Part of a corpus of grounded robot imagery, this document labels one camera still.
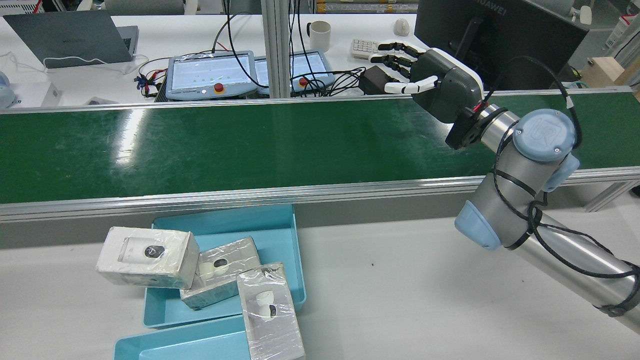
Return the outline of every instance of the laptop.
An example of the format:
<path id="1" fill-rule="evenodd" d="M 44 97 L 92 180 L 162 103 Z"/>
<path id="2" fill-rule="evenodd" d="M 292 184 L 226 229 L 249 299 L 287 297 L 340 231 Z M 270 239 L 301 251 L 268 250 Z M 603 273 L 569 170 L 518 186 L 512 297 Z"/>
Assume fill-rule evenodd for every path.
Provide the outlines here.
<path id="1" fill-rule="evenodd" d="M 138 27 L 116 28 L 108 12 L 49 12 L 5 15 L 4 19 L 49 69 L 131 61 L 138 44 Z"/>

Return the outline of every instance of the computer mouse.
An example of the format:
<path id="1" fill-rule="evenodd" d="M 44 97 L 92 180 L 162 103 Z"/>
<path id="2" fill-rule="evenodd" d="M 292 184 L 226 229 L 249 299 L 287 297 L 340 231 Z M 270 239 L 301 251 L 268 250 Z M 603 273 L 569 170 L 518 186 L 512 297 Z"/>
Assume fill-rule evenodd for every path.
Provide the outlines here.
<path id="1" fill-rule="evenodd" d="M 14 100 L 15 94 L 9 88 L 9 79 L 0 71 L 0 109 L 8 108 Z"/>
<path id="2" fill-rule="evenodd" d="M 397 19 L 394 24 L 394 34 L 399 37 L 405 37 L 411 32 L 411 26 L 406 19 Z"/>

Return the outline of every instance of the keyboard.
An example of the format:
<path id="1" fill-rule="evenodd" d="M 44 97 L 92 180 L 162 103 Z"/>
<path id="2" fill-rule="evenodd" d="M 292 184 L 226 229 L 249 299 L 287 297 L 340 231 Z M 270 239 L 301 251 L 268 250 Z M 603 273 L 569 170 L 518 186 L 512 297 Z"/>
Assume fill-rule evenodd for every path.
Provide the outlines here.
<path id="1" fill-rule="evenodd" d="M 380 43 L 377 41 L 353 39 L 351 42 L 351 55 L 356 59 L 368 59 L 371 54 L 404 54 L 404 52 L 400 50 L 378 50 L 378 45 L 380 45 Z"/>

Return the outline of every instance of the plastic tray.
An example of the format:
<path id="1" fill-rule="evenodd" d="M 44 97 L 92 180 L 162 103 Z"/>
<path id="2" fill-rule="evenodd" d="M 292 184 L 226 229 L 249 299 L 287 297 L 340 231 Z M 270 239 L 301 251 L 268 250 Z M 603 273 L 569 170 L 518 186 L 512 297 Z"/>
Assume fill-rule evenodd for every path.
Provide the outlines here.
<path id="1" fill-rule="evenodd" d="M 205 251 L 234 240 L 253 236 L 263 264 L 281 261 L 297 311 L 307 299 L 302 276 L 296 218 L 291 205 L 255 206 L 157 218 L 154 229 L 191 231 Z M 180 300 L 176 289 L 147 288 L 143 325 L 164 329 L 176 325 L 242 314 L 236 295 L 201 310 L 192 310 Z"/>
<path id="2" fill-rule="evenodd" d="M 242 315 L 120 338 L 114 360 L 249 360 Z"/>

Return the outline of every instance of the green conveyor belt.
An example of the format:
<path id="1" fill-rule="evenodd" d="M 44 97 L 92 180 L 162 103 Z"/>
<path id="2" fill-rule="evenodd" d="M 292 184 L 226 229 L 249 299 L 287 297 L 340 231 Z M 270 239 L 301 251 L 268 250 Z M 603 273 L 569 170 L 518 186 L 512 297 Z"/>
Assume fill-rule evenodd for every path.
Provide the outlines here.
<path id="1" fill-rule="evenodd" d="M 581 168 L 640 166 L 630 93 L 573 95 Z M 495 96 L 519 116 L 559 95 Z M 0 115 L 0 203 L 365 183 L 485 174 L 411 99 Z"/>

